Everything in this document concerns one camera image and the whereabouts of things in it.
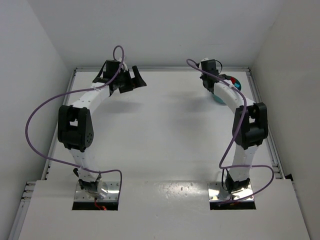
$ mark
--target wall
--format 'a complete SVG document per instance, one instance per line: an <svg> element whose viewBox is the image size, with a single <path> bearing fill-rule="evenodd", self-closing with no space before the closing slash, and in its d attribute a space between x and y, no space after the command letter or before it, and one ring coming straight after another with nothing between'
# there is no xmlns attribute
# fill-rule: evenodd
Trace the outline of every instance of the wall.
<svg viewBox="0 0 320 240"><path fill-rule="evenodd" d="M249 66L283 0L28 0L73 68L100 66L121 44L129 65L186 66L214 57Z"/></svg>
<svg viewBox="0 0 320 240"><path fill-rule="evenodd" d="M320 239L320 1L287 0L253 66L285 172Z"/></svg>
<svg viewBox="0 0 320 240"><path fill-rule="evenodd" d="M0 240L8 238L26 181L41 177L45 161L27 145L30 113L66 90L71 72L26 0L0 2ZM62 99L30 126L36 147L48 153Z"/></svg>

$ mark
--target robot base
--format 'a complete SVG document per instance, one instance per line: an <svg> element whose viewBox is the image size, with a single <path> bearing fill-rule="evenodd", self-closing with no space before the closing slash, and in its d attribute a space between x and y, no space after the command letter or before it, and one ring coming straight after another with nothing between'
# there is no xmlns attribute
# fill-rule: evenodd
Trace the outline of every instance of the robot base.
<svg viewBox="0 0 320 240"><path fill-rule="evenodd" d="M102 183L102 193L96 200L96 204L100 207L105 207L109 211L118 210L120 182L108 181ZM81 190L80 185L76 185L72 210L100 210L95 205L95 198Z"/></svg>
<svg viewBox="0 0 320 240"><path fill-rule="evenodd" d="M209 182L208 194L210 210L249 210L256 209L254 197L239 202L225 203L230 200L237 200L253 193L251 184L247 188L228 193L222 188L221 182Z"/></svg>

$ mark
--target white arm segment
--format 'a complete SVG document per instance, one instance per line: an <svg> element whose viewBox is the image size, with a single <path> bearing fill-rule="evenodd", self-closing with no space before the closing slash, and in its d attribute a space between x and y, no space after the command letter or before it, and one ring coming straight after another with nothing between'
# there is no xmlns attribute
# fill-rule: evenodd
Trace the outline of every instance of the white arm segment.
<svg viewBox="0 0 320 240"><path fill-rule="evenodd" d="M104 85L104 83L93 83L91 85L91 88L97 88ZM92 115L93 112L98 108L98 106L109 97L109 87L103 87L100 89L87 91L85 94L80 97L77 101L72 103L73 107L75 108L87 108L90 110L90 114ZM87 168L90 170L98 171L98 167L95 162L95 154L92 152L91 148L88 147L84 150L84 152L81 152L77 149L70 149L69 152L74 158L74 161L77 165L80 165L83 168ZM81 168L78 169L79 179L85 181L85 182L95 182L98 173L92 173L88 172L86 170L83 170Z"/></svg>
<svg viewBox="0 0 320 240"><path fill-rule="evenodd" d="M230 80L225 81L230 83L230 86L233 86ZM214 84L213 94L221 98L224 103L231 109L231 111L235 113L237 108L244 105L244 99L242 98L242 96L240 96L239 93L232 89L233 87L230 86L227 86L222 82L217 82ZM254 101L252 101L251 99L245 99L247 106L251 106L254 104Z"/></svg>
<svg viewBox="0 0 320 240"><path fill-rule="evenodd" d="M221 98L226 105L231 109L233 113L236 112L236 109L244 105L244 99L240 96L239 93L232 89L233 87L227 86L222 82L214 84L214 95ZM247 106L253 105L255 102L249 98L246 98ZM240 145L236 144L235 153L233 158L232 165L252 165L254 155L258 146L251 146L248 149L243 149ZM249 167L234 167L229 170L229 174L232 177L233 181L245 181L250 177L250 168Z"/></svg>

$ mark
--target purple cable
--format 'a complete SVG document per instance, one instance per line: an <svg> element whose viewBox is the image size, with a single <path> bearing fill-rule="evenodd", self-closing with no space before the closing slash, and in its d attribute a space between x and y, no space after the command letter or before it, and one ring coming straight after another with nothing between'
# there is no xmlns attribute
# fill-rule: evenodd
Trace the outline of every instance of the purple cable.
<svg viewBox="0 0 320 240"><path fill-rule="evenodd" d="M60 97L63 97L63 96L66 96L66 95L69 95L69 94L74 94L74 93L80 93L80 92L88 92L88 91L94 91L96 89L102 89L104 87L106 87L107 85L109 85L110 83L112 83L116 77L118 76L120 70L121 70L121 67L123 66L123 63L124 63L124 58L125 58L125 51L124 51L124 48L120 45L116 46L114 49L113 49L113 57L115 58L115 52L116 50L120 48L121 51L122 51L122 60L121 60L121 63L119 65L119 68L117 69L117 71L115 72L114 76L107 82L105 83L104 85L102 86L98 86L96 88L84 88L84 89L79 89L79 90L73 90L73 91L68 91L68 92L65 92L65 93L61 93L61 94L58 94L56 96L53 96L51 98L49 98L48 100L46 100L45 102L41 103L32 113L31 115L29 116L28 120L26 121L26 124L25 124L25 130L24 130L24 133L25 133L25 138L26 138L26 141L27 143L29 144L30 148L36 153L38 154L39 156L45 158L45 159L49 159L51 161L54 161L54 162L57 162L57 163L61 163L61 164L66 164L66 165L69 165L69 166L73 166L75 168L82 168L80 165L77 165L77 164L74 164L74 163L70 163L70 162L67 162L67 161L62 161L62 160L59 160L59 159L55 159L55 158L52 158L52 157L49 157L49 156L46 156L44 154L42 154L41 152L39 152L31 143L30 141L30 138L29 138L29 134L28 134L28 128L29 128L29 124L30 124L30 121L31 119L33 118L33 116L36 114L36 112L42 108L44 105L46 105L47 103L51 102L52 100L54 99L57 99L57 98L60 98ZM107 174L107 173L112 173L112 172L118 172L120 174L120 186L119 186L119 195L118 195L118 204L119 204L119 199L120 199L120 193L121 193L121 187L122 187L122 172L119 170L119 169L112 169L112 170L107 170L107 171L95 171L95 170L91 170L91 169L88 169L88 168L82 168L90 173L94 173L94 174Z"/></svg>
<svg viewBox="0 0 320 240"><path fill-rule="evenodd" d="M208 76L210 76L210 77L213 77L213 78L219 80L220 82L224 83L224 84L227 85L228 87L230 86L230 84L229 84L228 82L224 81L222 78L220 78L220 77L218 77L218 76L215 76L215 75L213 75L213 74L211 74L211 73L209 73L209 72L203 71L202 69L198 68L198 67L196 66L197 63L196 63L194 60L192 60L192 59L187 59L187 60L186 60L186 64L188 64L191 68L193 68L193 69L195 69L195 70L197 70L197 71L199 71L199 72L201 72L201 73L203 73L203 74L206 74L206 75L208 75ZM232 89L233 89L234 91L236 91L236 92L243 98L243 111L242 111L242 114L241 114L239 123L238 123L238 125L236 126L236 129L235 129L234 134L233 134L233 136L232 136L232 139L231 139L228 147L226 148L226 150L225 150L225 152L224 152L224 154L223 154L223 156L222 156L222 158L221 158L221 161L220 161L220 163L219 163L219 168L222 169L222 170L223 170L223 169L233 169L233 168L268 168L268 169L270 169L271 172L272 172L272 177L271 177L271 180L270 180L264 187L262 187L260 190L255 191L254 193L252 193L252 194L250 194L250 195L248 195L248 196L239 198L239 199L237 199L237 200L228 200L228 201L225 201L225 202L223 202L223 204L239 202L239 201L245 200L245 199L247 199L247 198L250 198L250 197L252 197L252 196L254 196L254 195L262 192L262 191L265 190L267 187L269 187L269 185L272 183L272 181L274 180L274 177L275 177L275 172L274 172L273 168L270 167L270 166L268 166L268 165L232 165L232 166L222 166L223 162L224 162L225 159L226 159L226 156L228 155L228 153L229 153L232 145L234 144L234 142L235 142L235 140L236 140L236 137L237 137L238 132L239 132L239 130L240 130L240 128L241 128L241 125L242 125L242 122L243 122L243 120L244 120L244 117L245 117L245 114L246 114L246 110L247 110L247 100L246 100L245 95L244 95L241 91L239 91L236 87L232 87Z"/></svg>

